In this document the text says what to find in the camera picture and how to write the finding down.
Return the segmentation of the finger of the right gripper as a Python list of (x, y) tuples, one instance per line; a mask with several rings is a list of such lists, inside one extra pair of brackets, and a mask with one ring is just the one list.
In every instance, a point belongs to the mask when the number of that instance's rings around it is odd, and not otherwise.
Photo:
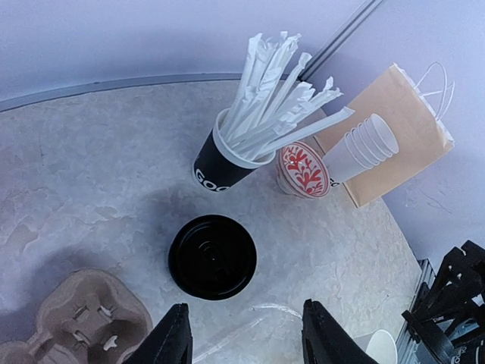
[(421, 284), (402, 317), (411, 337), (438, 363), (484, 362), (484, 248), (468, 240), (443, 258), (431, 285)]

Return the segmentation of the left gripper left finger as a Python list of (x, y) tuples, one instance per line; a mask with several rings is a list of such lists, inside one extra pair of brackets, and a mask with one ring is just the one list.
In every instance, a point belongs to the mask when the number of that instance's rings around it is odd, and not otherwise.
[(181, 363), (192, 363), (192, 332), (186, 303), (174, 304), (128, 358), (128, 364)]

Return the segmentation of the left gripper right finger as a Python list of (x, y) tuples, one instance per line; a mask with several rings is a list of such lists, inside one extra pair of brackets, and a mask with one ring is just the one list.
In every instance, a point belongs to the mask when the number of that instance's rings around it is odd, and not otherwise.
[(304, 302), (302, 315), (304, 363), (371, 364), (374, 360), (316, 300)]

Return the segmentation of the white paper cup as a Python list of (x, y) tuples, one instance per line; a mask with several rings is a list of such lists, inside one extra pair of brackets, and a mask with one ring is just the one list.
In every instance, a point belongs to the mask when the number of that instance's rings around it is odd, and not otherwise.
[(396, 342), (386, 330), (377, 330), (370, 336), (365, 352), (378, 364), (398, 362)]

